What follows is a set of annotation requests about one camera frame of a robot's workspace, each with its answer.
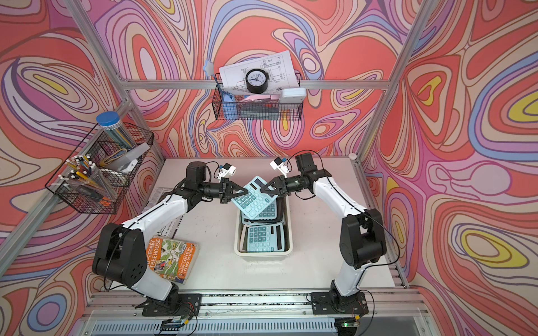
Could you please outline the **colourful children's book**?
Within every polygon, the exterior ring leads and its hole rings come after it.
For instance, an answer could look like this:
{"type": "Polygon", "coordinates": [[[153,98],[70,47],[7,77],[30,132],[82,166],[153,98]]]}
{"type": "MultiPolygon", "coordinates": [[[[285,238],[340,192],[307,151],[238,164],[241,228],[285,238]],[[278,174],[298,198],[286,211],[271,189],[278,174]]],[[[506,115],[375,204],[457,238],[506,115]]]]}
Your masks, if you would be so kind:
{"type": "Polygon", "coordinates": [[[176,239],[153,237],[147,246],[148,268],[160,277],[184,284],[198,257],[199,246],[176,239]]]}

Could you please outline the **black round clock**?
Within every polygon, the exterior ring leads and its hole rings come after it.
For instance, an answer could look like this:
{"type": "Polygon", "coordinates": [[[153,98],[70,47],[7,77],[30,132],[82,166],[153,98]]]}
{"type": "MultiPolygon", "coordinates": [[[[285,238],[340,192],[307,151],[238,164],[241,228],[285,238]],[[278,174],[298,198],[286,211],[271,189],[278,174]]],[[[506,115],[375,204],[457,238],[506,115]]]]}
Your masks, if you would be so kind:
{"type": "Polygon", "coordinates": [[[261,95],[268,89],[268,73],[262,69],[252,69],[247,72],[245,84],[247,90],[256,95],[261,95]]]}

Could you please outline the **cream plastic storage box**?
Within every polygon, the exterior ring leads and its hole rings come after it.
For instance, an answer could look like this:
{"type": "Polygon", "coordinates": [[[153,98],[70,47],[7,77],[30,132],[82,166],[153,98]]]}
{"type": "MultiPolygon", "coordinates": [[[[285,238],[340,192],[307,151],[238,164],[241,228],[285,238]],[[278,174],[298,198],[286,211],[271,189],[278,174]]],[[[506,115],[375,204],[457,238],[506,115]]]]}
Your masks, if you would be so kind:
{"type": "Polygon", "coordinates": [[[277,223],[248,225],[239,211],[235,226],[234,252],[248,261],[284,260],[294,249],[289,202],[277,199],[282,219],[277,223]]]}

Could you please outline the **white box in basket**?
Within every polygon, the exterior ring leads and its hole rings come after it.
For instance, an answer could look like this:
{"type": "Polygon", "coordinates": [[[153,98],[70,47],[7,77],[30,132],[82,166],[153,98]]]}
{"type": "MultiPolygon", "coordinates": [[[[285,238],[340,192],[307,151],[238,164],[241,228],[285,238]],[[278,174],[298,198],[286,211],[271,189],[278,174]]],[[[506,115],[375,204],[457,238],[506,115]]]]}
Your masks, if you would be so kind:
{"type": "Polygon", "coordinates": [[[300,104],[307,97],[305,88],[287,88],[280,92],[280,104],[300,104]]]}

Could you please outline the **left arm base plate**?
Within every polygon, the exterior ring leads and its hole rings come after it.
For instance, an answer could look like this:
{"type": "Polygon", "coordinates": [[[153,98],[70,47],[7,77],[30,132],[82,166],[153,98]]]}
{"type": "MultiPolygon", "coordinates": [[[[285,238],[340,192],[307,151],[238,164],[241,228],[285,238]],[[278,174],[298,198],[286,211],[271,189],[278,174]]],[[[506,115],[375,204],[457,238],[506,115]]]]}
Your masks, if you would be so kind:
{"type": "Polygon", "coordinates": [[[136,306],[146,317],[192,316],[198,315],[202,295],[199,293],[172,293],[169,298],[159,301],[151,298],[136,306]]]}

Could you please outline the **clear cup of pencils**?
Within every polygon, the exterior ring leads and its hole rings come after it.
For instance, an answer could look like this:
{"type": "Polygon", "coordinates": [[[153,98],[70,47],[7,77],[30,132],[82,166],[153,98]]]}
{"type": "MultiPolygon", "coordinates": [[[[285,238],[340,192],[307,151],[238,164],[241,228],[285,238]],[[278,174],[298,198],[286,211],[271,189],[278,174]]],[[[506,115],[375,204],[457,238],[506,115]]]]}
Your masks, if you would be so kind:
{"type": "Polygon", "coordinates": [[[118,194],[102,170],[86,155],[75,155],[64,163],[69,169],[58,176],[61,186],[94,202],[111,203],[117,200],[118,194]]]}

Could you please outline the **newspaper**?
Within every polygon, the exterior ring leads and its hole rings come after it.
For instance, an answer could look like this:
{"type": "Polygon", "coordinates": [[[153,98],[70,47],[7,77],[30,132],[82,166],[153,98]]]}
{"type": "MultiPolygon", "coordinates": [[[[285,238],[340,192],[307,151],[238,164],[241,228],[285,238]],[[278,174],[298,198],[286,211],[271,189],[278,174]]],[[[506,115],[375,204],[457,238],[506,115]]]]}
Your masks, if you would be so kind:
{"type": "MultiPolygon", "coordinates": [[[[146,204],[146,207],[144,207],[143,212],[150,210],[151,207],[157,205],[171,190],[172,188],[156,187],[151,193],[151,196],[146,204]]],[[[174,239],[183,219],[183,216],[179,216],[169,221],[156,233],[156,237],[161,237],[164,239],[174,239]]]]}

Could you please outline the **blue calculator corner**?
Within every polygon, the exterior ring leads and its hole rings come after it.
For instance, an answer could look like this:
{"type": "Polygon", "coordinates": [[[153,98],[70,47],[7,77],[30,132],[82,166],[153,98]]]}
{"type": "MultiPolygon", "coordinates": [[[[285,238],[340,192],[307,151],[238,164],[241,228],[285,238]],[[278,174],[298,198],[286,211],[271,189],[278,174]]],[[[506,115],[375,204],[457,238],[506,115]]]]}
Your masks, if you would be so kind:
{"type": "Polygon", "coordinates": [[[261,225],[276,223],[279,218],[278,201],[270,203],[254,220],[248,219],[243,213],[240,214],[241,223],[243,225],[261,225]]]}

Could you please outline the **blue calculator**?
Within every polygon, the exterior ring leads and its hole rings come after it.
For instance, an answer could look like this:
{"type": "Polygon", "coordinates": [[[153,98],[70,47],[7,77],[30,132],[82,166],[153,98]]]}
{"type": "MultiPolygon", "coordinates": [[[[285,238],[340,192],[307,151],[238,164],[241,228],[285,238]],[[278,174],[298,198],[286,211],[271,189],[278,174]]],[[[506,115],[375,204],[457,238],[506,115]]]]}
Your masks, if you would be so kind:
{"type": "Polygon", "coordinates": [[[261,187],[266,181],[260,176],[255,176],[244,186],[249,193],[242,197],[232,199],[234,205],[245,215],[254,220],[270,203],[277,200],[277,196],[267,195],[261,192],[261,187]]]}
{"type": "Polygon", "coordinates": [[[285,250],[284,225],[246,225],[242,232],[247,253],[272,253],[285,250]]]}

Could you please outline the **white paper drawing sheet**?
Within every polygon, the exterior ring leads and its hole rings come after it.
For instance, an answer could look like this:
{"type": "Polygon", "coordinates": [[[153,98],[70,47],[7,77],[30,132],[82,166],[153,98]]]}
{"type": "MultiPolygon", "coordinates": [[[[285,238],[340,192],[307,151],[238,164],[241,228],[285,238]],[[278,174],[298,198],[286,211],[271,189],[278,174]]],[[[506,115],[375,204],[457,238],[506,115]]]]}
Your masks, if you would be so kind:
{"type": "Polygon", "coordinates": [[[298,88],[289,51],[219,68],[222,87],[234,95],[277,95],[298,88]]]}

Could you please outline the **grey stapler in basket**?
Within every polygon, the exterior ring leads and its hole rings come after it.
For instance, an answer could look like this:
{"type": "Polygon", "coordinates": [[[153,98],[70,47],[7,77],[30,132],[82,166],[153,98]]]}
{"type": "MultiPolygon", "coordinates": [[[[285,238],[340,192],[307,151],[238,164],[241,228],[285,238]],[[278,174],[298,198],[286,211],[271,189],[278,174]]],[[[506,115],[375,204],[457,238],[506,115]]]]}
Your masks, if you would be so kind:
{"type": "Polygon", "coordinates": [[[111,158],[110,163],[105,165],[105,168],[122,174],[129,174],[137,163],[141,161],[139,158],[149,149],[150,146],[147,143],[140,144],[129,151],[122,148],[117,155],[111,158]]]}

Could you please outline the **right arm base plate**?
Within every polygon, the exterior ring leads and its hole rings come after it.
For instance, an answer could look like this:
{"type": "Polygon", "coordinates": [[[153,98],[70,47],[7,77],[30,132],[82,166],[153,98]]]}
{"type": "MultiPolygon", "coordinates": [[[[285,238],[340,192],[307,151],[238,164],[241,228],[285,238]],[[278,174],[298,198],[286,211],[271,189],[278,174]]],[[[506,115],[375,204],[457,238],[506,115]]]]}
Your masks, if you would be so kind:
{"type": "Polygon", "coordinates": [[[355,315],[362,317],[369,313],[363,292],[344,297],[338,291],[313,292],[310,303],[314,315],[355,315]]]}

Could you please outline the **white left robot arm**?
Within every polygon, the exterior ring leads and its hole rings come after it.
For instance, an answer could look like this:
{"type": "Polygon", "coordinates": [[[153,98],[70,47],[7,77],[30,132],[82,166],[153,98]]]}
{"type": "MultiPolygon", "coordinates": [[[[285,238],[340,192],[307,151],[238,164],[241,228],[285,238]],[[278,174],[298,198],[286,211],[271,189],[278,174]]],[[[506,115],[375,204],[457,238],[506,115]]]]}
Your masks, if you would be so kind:
{"type": "Polygon", "coordinates": [[[92,271],[147,298],[166,301],[174,284],[156,274],[147,262],[147,247],[158,231],[205,199],[226,204],[249,191],[227,178],[220,182],[180,181],[157,205],[122,224],[102,228],[92,271]]]}

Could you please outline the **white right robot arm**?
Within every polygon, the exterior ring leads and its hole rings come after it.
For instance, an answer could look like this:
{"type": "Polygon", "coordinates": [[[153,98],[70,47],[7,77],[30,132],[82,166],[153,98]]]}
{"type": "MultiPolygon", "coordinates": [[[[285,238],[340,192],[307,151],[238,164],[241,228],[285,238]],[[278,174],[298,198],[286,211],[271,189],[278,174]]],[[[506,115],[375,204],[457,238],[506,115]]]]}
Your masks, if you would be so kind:
{"type": "Polygon", "coordinates": [[[359,292],[367,270],[387,253],[381,214],[352,200],[325,169],[292,177],[277,176],[263,185],[261,192],[284,197],[305,189],[342,219],[339,249],[344,263],[330,293],[334,299],[349,298],[359,292]]]}

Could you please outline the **blue lid pencil jar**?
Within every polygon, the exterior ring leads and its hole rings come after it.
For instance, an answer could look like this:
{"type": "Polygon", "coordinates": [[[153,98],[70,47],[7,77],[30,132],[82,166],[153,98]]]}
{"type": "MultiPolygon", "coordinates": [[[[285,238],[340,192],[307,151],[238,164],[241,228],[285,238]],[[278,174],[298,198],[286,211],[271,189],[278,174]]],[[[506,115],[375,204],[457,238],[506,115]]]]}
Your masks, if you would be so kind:
{"type": "Polygon", "coordinates": [[[96,117],[96,121],[120,148],[130,150],[136,146],[135,140],[116,112],[103,112],[96,117]]]}

